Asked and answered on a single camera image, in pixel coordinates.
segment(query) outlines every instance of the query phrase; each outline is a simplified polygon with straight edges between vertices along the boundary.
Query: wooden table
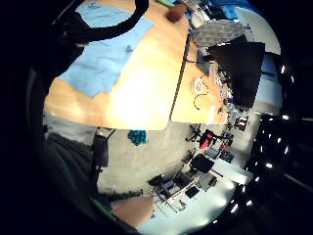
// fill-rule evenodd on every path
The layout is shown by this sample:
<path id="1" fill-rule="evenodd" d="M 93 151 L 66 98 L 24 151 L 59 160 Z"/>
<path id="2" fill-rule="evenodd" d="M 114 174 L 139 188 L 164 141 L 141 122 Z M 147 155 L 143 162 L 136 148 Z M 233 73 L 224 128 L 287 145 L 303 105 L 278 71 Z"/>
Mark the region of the wooden table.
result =
<path id="1" fill-rule="evenodd" d="M 133 11 L 134 0 L 101 4 Z M 169 120 L 188 33 L 184 17 L 171 23 L 168 8 L 150 1 L 145 17 L 154 22 L 133 52 L 111 93 L 91 98 L 56 78 L 45 111 L 71 121 L 119 129 L 165 129 Z"/>
<path id="2" fill-rule="evenodd" d="M 197 60 L 198 48 L 192 41 L 189 48 L 188 60 Z M 204 124 L 225 124 L 227 122 L 227 113 L 218 112 L 220 108 L 225 108 L 221 102 L 220 88 L 215 82 L 217 76 L 218 65 L 216 63 L 210 65 L 209 76 L 204 76 L 202 82 L 208 87 L 208 94 L 194 99 L 196 93 L 193 91 L 193 83 L 195 78 L 201 77 L 203 73 L 196 67 L 194 63 L 186 63 L 182 81 L 179 87 L 178 96 L 175 102 L 171 120 L 189 123 L 204 123 Z M 203 92 L 206 93 L 207 88 L 203 87 Z"/>

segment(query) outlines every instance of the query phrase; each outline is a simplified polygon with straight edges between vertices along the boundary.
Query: blue fabric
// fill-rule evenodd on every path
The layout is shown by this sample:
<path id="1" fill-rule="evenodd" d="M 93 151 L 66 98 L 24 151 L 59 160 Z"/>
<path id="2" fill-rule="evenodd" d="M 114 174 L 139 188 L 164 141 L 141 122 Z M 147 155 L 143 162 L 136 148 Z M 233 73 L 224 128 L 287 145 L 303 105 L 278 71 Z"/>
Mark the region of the blue fabric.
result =
<path id="1" fill-rule="evenodd" d="M 91 27 L 116 25 L 132 15 L 94 2 L 76 11 Z M 91 97 L 102 91 L 111 92 L 133 50 L 152 25 L 152 21 L 142 17 L 135 27 L 119 37 L 89 43 L 60 78 Z"/>

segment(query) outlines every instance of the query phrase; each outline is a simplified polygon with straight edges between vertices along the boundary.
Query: cable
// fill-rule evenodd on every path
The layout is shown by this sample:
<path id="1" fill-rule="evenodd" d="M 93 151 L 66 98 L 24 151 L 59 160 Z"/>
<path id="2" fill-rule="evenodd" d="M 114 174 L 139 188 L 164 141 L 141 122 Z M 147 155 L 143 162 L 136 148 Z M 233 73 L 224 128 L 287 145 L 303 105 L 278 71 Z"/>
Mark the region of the cable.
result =
<path id="1" fill-rule="evenodd" d="M 200 97 L 201 95 L 207 95 L 208 94 L 208 87 L 207 87 L 207 85 L 205 84 L 205 83 L 202 83 L 205 87 L 206 87 L 206 89 L 207 89 L 207 92 L 205 93 L 205 94 L 198 94 L 196 97 L 195 97 L 195 99 L 194 99 L 194 106 L 195 106 L 195 108 L 197 109 L 197 110 L 199 110 L 200 108 L 198 108 L 197 106 L 196 106 L 196 100 L 197 100 L 197 98 L 198 97 Z"/>

